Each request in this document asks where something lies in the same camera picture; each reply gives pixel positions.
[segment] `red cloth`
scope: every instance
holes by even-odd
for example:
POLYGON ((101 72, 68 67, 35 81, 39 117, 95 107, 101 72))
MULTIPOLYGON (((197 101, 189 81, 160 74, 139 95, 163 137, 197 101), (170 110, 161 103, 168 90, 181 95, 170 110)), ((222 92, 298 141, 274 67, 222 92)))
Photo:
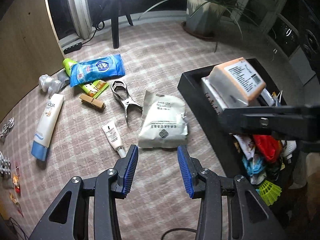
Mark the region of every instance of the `red cloth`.
POLYGON ((269 163, 274 163, 279 157, 281 148, 279 142, 270 135, 253 135, 256 147, 269 163))

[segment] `blue cap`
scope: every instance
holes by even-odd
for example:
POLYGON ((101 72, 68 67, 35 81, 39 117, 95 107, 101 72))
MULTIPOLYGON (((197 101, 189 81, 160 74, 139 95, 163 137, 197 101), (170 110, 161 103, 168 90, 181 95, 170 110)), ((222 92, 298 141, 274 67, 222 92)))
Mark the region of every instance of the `blue cap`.
POLYGON ((31 154, 36 157, 37 159, 41 161, 45 161, 45 157, 47 155, 48 148, 44 147, 40 143, 37 143, 36 141, 33 141, 31 154))

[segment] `silver metal tool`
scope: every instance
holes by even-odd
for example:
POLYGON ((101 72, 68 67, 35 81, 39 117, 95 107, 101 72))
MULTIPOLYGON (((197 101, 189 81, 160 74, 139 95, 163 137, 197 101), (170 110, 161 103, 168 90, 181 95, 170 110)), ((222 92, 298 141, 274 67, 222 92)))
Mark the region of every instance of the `silver metal tool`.
POLYGON ((125 120, 127 121, 128 124, 128 107, 129 106, 136 106, 138 107, 141 111, 143 109, 143 107, 141 105, 139 105, 138 103, 136 103, 131 96, 129 95, 128 89, 127 89, 127 85, 119 80, 114 81, 111 84, 111 90, 113 93, 113 96, 115 97, 115 99, 121 103, 121 105, 124 107, 124 112, 125 112, 125 120), (117 89, 124 89, 125 92, 127 93, 126 98, 122 98, 117 92, 117 89))

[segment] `metal bolt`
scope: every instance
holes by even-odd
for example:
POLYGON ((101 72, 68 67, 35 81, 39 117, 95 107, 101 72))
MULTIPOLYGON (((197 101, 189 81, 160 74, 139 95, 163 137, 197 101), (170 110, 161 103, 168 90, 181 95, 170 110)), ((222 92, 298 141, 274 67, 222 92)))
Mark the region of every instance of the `metal bolt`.
POLYGON ((78 177, 78 176, 75 176, 75 177, 73 177, 72 179, 71 179, 71 182, 72 183, 78 183, 80 181, 80 177, 78 177))
POLYGON ((244 176, 242 176, 242 175, 237 175, 237 176, 236 176, 236 180, 239 181, 239 182, 244 181, 244 176))
POLYGON ((200 169, 200 172, 201 172, 202 174, 208 174, 208 173, 209 173, 209 169, 208 169, 208 168, 201 168, 201 169, 200 169))
POLYGON ((264 118, 264 117, 260 118, 260 125, 262 128, 267 128, 268 124, 269 124, 268 118, 264 118))
POLYGON ((107 170, 107 174, 108 174, 108 175, 113 175, 113 174, 115 174, 116 172, 117 172, 117 170, 116 170, 116 169, 113 169, 113 168, 107 170))

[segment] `green tube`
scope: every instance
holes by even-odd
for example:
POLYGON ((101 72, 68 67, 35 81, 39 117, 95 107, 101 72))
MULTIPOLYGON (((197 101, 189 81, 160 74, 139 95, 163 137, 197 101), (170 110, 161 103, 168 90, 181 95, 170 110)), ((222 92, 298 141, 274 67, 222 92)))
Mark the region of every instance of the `green tube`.
MULTIPOLYGON (((77 62, 72 60, 71 58, 65 58, 62 64, 64 66, 64 69, 66 70, 67 75, 70 76, 71 68, 74 64, 77 64, 77 62)), ((109 86, 109 83, 103 80, 96 80, 90 84, 80 84, 78 86, 81 87, 83 91, 90 97, 97 98, 98 95, 100 95, 103 90, 105 90, 109 86)))

